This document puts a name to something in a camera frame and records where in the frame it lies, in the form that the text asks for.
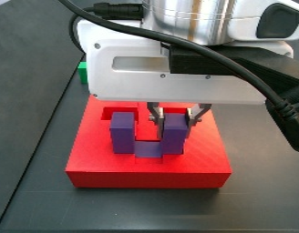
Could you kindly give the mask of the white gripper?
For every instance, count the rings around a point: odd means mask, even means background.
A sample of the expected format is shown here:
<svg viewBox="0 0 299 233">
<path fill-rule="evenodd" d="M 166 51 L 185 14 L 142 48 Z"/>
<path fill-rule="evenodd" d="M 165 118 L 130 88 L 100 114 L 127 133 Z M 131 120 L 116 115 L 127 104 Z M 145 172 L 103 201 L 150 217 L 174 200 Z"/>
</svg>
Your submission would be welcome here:
<svg viewBox="0 0 299 233">
<path fill-rule="evenodd" d="M 260 105 L 266 101 L 235 76 L 174 74 L 167 49 L 158 41 L 118 33 L 87 20 L 76 29 L 87 54 L 90 93 L 100 100 L 149 102 L 149 120 L 157 125 L 158 138 L 165 127 L 165 110 L 158 102 L 198 103 L 186 109 L 190 134 L 211 104 Z"/>
</svg>

